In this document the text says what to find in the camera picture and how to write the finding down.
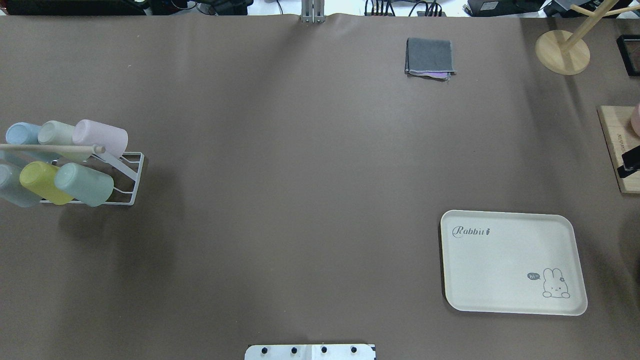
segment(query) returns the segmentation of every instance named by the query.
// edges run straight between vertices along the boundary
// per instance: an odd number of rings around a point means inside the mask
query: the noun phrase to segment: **brown tabletop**
[[[640,196],[616,184],[598,105],[635,105],[616,47],[547,70],[580,20],[0,17],[0,127],[126,128],[150,159],[132,208],[0,202],[4,359],[242,359],[352,343],[378,359],[640,357]],[[408,37],[453,42],[448,82]],[[450,209],[559,214],[589,307],[464,313],[442,290]]]

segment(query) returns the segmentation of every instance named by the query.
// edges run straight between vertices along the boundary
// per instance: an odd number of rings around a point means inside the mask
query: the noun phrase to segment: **wooden board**
[[[623,193],[640,193],[640,172],[620,179],[618,167],[622,166],[622,154],[640,145],[640,136],[631,128],[633,106],[599,106],[598,116],[607,140],[613,170]]]

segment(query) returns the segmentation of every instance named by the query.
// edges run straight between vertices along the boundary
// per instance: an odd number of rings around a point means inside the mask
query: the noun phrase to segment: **rectangular tray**
[[[445,296],[455,309],[572,316],[587,309],[564,217],[450,210],[440,231]]]

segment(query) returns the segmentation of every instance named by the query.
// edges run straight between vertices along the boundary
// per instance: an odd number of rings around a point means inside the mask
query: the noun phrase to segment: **gray towel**
[[[407,39],[405,73],[448,79],[454,71],[451,41],[423,38]]]

